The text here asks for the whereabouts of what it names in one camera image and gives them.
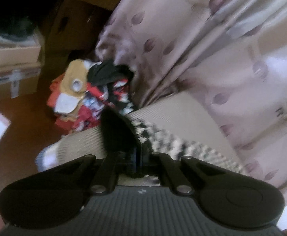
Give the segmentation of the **black white striped knit sweater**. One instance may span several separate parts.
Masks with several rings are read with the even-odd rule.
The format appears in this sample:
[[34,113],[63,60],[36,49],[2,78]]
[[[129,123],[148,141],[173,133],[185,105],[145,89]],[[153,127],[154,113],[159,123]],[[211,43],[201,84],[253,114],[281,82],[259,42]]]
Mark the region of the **black white striped knit sweater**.
[[148,174],[151,153],[165,153],[173,160],[191,156],[209,164],[242,174],[243,167],[205,144],[186,141],[168,130],[143,119],[128,119],[111,108],[104,108],[100,118],[104,149],[117,158],[121,174],[141,178]]

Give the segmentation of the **upper cardboard box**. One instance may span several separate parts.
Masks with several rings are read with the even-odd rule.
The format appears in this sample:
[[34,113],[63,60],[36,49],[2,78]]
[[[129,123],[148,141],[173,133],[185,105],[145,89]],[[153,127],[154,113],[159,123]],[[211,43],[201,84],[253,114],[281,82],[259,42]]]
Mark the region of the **upper cardboard box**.
[[38,29],[25,41],[13,42],[0,37],[0,67],[36,63],[44,46],[44,36]]

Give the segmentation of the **pile of colourful clothes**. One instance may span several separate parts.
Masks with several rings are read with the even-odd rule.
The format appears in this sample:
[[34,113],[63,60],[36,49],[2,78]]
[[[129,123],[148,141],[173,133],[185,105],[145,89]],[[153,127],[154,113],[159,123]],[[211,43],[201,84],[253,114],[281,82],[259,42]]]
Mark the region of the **pile of colourful clothes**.
[[130,95],[133,77],[129,66],[111,60],[70,62],[50,84],[47,106],[56,115],[55,124],[67,133],[80,132],[98,126],[105,107],[122,115],[131,113],[135,109]]

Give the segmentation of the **beige woven mattress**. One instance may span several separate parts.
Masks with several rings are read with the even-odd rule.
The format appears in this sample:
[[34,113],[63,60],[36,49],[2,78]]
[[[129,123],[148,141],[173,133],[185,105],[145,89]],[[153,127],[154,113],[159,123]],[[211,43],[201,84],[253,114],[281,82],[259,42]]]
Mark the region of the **beige woven mattress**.
[[[162,98],[127,117],[153,123],[186,141],[205,144],[243,167],[219,126],[202,105],[186,92]],[[38,154],[36,165],[38,171],[45,171],[89,154],[100,159],[105,157],[99,126],[62,137]]]

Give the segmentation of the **pink floral curtain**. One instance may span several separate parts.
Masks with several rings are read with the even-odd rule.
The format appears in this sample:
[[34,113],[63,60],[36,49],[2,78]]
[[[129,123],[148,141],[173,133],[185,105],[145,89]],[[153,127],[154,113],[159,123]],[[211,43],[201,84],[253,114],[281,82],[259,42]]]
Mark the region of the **pink floral curtain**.
[[121,0],[95,52],[134,69],[139,107],[188,91],[287,201],[287,0]]

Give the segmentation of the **lower taped cardboard box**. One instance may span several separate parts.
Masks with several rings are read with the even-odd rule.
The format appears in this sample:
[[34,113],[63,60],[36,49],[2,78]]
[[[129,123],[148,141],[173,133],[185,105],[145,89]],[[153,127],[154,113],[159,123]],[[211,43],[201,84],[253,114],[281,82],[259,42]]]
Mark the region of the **lower taped cardboard box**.
[[0,100],[35,93],[41,68],[40,62],[0,67]]

